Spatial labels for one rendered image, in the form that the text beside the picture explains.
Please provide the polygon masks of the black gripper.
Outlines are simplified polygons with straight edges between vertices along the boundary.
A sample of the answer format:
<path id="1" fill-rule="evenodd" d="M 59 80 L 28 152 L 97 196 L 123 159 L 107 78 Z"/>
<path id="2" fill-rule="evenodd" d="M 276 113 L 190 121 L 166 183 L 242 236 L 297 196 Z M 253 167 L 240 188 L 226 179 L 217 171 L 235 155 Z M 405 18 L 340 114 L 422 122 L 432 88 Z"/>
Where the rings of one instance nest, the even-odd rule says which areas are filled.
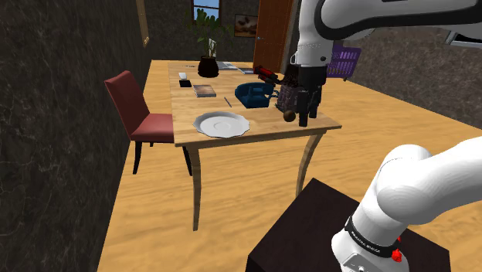
<path id="1" fill-rule="evenodd" d="M 298 85 L 305 89 L 300 90 L 297 95 L 297 112 L 300 127 L 307 126 L 309 92 L 312 94 L 309 103 L 309 118 L 317 117 L 317 109 L 321 102 L 321 91 L 322 87 L 326 84 L 326 80 L 326 66 L 298 67 Z"/>

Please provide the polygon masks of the dark woven basket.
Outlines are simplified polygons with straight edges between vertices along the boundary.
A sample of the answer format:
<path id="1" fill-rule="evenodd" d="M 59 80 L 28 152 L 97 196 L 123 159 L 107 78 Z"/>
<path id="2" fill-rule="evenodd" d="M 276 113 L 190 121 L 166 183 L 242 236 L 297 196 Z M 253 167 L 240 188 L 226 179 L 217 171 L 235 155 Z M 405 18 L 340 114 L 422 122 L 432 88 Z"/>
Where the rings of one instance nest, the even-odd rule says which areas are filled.
<path id="1" fill-rule="evenodd" d="M 290 64 L 287 66 L 283 79 L 280 81 L 280 91 L 276 103 L 280 111 L 297 113 L 298 87 L 298 67 Z"/>

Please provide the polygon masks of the red and black tool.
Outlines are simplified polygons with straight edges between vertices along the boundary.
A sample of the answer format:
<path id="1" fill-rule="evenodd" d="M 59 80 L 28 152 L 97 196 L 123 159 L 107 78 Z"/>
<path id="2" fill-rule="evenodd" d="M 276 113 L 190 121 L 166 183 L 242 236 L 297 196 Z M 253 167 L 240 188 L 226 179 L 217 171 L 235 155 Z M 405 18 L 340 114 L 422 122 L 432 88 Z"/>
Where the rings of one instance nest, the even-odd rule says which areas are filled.
<path id="1" fill-rule="evenodd" d="M 257 74 L 258 78 L 265 83 L 269 83 L 272 85 L 280 84 L 280 80 L 278 79 L 278 76 L 274 72 L 268 69 L 265 69 L 262 66 L 254 67 L 253 73 Z"/>

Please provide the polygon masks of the purple laundry basket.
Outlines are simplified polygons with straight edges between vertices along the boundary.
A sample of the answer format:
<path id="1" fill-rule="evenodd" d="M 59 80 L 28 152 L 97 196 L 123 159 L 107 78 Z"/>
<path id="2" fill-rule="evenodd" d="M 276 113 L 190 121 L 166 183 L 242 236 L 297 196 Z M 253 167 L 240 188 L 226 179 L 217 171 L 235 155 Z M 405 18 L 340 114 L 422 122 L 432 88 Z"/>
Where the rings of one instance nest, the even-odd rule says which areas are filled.
<path id="1" fill-rule="evenodd" d="M 361 48 L 334 45 L 331 62 L 327 68 L 328 78 L 342 78 L 346 81 L 355 71 Z"/>

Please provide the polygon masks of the blue telephone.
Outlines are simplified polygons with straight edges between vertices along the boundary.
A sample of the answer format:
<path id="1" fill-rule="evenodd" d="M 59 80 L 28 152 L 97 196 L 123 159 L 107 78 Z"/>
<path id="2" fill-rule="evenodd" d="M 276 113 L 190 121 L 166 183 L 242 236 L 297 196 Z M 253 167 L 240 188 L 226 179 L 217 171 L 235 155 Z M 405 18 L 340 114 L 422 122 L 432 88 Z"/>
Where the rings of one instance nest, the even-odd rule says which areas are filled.
<path id="1" fill-rule="evenodd" d="M 274 85 L 261 82 L 243 83 L 235 89 L 236 98 L 248 109 L 269 107 L 270 99 L 278 95 Z"/>

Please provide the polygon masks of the brown wooden door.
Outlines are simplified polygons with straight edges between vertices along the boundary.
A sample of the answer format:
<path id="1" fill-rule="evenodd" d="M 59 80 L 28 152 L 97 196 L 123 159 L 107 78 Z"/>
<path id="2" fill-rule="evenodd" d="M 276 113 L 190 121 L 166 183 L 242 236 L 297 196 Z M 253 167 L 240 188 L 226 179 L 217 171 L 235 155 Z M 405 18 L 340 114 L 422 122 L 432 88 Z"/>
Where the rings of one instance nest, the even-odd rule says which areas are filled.
<path id="1" fill-rule="evenodd" d="M 281 72 L 294 0 L 260 0 L 253 66 Z"/>

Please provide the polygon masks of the white scalloped plate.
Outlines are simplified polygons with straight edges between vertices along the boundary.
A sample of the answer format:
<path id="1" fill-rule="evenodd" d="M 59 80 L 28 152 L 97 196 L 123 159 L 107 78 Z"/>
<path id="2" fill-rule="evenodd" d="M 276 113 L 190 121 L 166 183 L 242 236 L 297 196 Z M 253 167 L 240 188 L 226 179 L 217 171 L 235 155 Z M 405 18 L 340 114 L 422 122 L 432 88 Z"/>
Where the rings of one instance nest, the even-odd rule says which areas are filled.
<path id="1" fill-rule="evenodd" d="M 204 113 L 195 119 L 193 126 L 197 132 L 211 138 L 238 137 L 250 129 L 244 116 L 226 111 Z"/>

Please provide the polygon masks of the wooden table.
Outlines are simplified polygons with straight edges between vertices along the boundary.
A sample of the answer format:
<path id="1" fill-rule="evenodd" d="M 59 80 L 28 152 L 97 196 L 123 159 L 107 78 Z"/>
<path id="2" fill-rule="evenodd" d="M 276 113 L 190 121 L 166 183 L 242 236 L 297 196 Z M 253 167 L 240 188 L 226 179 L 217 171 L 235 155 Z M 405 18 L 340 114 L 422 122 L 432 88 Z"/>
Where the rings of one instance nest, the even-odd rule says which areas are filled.
<path id="1" fill-rule="evenodd" d="M 187 73 L 187 77 L 192 84 L 211 85 L 216 92 L 216 97 L 197 98 L 191 88 L 180 87 L 178 83 L 180 72 Z M 296 193 L 299 194 L 303 190 L 307 167 L 320 139 L 327 131 L 341 128 L 337 121 L 323 113 L 318 113 L 317 118 L 310 119 L 306 127 L 300 127 L 297 122 L 286 122 L 282 113 L 275 107 L 245 108 L 236 99 L 234 91 L 241 83 L 255 81 L 256 78 L 253 75 L 244 76 L 234 71 L 222 71 L 216 78 L 203 78 L 197 74 L 197 66 L 193 62 L 170 61 L 168 63 L 168 76 L 175 146 L 185 148 L 191 160 L 193 183 L 192 229 L 194 231 L 199 227 L 202 188 L 199 157 L 201 149 L 308 136 L 309 140 L 304 149 L 297 175 Z M 224 97 L 233 107 L 229 107 Z M 250 129 L 244 135 L 233 138 L 211 138 L 197 132 L 193 126 L 195 119 L 204 113 L 215 111 L 232 112 L 244 116 L 249 121 Z"/>

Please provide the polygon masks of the brown book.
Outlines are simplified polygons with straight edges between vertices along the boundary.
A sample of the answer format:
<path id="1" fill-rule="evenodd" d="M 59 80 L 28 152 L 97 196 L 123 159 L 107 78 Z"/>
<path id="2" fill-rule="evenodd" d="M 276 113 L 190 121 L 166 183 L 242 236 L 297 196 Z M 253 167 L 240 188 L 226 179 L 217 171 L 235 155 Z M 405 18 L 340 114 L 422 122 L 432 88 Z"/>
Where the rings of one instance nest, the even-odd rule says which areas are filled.
<path id="1" fill-rule="evenodd" d="M 197 97 L 216 97 L 216 92 L 211 85 L 193 85 L 192 87 Z"/>

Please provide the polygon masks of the potted green plant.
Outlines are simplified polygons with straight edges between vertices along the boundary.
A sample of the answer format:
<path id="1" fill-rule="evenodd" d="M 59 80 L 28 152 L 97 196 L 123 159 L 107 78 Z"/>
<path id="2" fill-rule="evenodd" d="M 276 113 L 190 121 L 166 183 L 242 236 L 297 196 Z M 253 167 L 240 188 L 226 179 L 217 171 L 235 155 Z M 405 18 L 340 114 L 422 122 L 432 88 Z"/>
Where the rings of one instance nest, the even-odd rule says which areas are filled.
<path id="1" fill-rule="evenodd" d="M 198 75 L 205 78 L 214 78 L 219 75 L 219 67 L 214 56 L 217 46 L 221 41 L 214 42 L 215 38 L 228 36 L 229 44 L 232 46 L 231 38 L 234 34 L 232 25 L 223 25 L 220 18 L 214 15 L 208 16 L 203 8 L 196 9 L 196 19 L 191 20 L 185 17 L 185 26 L 197 38 L 196 42 L 203 46 L 204 54 L 201 56 L 198 65 Z"/>

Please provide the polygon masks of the dark robot stand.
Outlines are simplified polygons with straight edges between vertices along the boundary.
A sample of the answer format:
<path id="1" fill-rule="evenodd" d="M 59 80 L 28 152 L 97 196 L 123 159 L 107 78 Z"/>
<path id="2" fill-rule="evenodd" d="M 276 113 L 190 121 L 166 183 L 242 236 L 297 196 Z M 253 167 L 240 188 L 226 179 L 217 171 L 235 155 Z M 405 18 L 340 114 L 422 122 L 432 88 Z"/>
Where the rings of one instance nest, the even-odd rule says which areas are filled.
<path id="1" fill-rule="evenodd" d="M 245 272 L 341 272 L 331 238 L 359 202 L 311 179 L 249 253 Z M 451 272 L 450 252 L 410 229 L 401 235 L 409 272 Z"/>

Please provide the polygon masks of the window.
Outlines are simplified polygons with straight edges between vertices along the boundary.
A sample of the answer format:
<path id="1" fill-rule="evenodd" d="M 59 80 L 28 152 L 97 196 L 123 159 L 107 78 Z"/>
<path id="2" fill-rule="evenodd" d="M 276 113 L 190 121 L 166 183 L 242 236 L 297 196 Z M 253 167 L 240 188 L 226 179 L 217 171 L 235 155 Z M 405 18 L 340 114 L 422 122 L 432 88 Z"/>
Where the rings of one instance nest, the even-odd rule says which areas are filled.
<path id="1" fill-rule="evenodd" d="M 197 19 L 197 11 L 202 9 L 207 17 L 214 16 L 221 22 L 222 0 L 192 0 L 192 20 Z"/>

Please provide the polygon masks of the red chair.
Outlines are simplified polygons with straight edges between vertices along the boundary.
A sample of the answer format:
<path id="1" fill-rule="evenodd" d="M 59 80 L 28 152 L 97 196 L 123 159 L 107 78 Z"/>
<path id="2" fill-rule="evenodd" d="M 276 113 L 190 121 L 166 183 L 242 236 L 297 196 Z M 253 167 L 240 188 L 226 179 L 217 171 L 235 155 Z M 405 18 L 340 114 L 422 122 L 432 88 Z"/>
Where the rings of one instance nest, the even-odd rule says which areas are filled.
<path id="1" fill-rule="evenodd" d="M 143 143 L 173 144 L 171 114 L 151 113 L 134 75 L 125 70 L 104 81 L 130 141 L 135 143 L 133 174 L 137 174 Z"/>

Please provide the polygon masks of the framed wall picture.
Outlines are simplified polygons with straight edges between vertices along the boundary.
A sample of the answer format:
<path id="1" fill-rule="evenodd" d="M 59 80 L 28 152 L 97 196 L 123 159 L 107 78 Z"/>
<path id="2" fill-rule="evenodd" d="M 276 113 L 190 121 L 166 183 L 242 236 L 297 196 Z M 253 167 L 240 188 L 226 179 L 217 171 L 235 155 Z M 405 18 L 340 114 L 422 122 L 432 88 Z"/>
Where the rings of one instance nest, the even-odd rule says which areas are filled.
<path id="1" fill-rule="evenodd" d="M 234 36 L 255 38 L 258 17 L 255 15 L 235 14 Z"/>

